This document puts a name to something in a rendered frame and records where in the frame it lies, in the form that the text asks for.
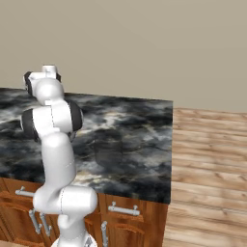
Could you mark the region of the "clear glass jar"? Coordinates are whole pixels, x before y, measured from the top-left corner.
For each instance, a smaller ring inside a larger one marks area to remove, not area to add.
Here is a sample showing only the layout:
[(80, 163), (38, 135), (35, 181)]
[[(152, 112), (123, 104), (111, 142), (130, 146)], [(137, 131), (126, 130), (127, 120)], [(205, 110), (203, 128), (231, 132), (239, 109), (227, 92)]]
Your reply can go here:
[(123, 162), (122, 135), (115, 129), (95, 132), (94, 151), (96, 163), (108, 171), (116, 171)]

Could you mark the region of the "wooden drawer front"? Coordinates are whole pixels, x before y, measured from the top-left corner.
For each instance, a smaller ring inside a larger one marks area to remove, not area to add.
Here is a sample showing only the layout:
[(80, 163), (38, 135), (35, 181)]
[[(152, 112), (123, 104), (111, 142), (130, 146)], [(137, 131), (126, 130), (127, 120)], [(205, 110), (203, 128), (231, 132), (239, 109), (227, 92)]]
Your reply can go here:
[[(116, 219), (125, 219), (130, 221), (136, 221), (139, 223), (160, 223), (166, 219), (167, 208), (166, 204), (143, 201), (139, 199), (120, 197), (115, 195), (107, 195), (98, 193), (99, 199), (99, 208), (100, 213), (104, 216), (116, 218)], [(116, 202), (120, 206), (132, 206), (137, 205), (140, 210), (139, 216), (132, 216), (127, 214), (122, 214), (118, 212), (111, 212), (108, 210), (108, 206)]]
[(16, 195), (15, 191), (24, 187), (27, 192), (36, 192), (41, 183), (18, 180), (12, 178), (0, 178), (0, 204), (6, 206), (16, 205), (25, 209), (33, 207), (33, 199), (27, 196)]

